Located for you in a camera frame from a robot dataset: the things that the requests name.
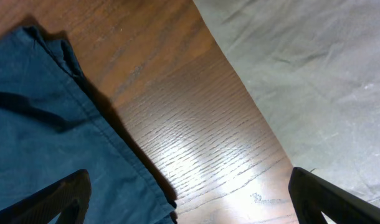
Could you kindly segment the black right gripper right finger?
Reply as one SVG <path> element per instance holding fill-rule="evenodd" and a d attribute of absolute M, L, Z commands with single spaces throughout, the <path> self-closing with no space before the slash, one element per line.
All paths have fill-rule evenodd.
<path fill-rule="evenodd" d="M 288 191 L 302 224 L 326 224 L 326 216 L 340 224 L 380 224 L 380 208 L 301 167 L 293 168 Z"/>

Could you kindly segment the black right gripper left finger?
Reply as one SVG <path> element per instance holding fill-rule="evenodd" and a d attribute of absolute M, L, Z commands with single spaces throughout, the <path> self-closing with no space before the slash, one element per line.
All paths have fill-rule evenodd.
<path fill-rule="evenodd" d="M 0 210 L 0 223 L 83 223 L 91 194 L 89 174 L 80 169 Z"/>

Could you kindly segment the navy blue shorts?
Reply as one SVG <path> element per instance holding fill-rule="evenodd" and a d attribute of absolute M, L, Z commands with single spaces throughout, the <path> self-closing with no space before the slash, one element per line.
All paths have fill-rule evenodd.
<path fill-rule="evenodd" d="M 174 203 L 94 103 L 70 44 L 0 39 L 0 210 L 85 169 L 86 223 L 171 223 Z"/>

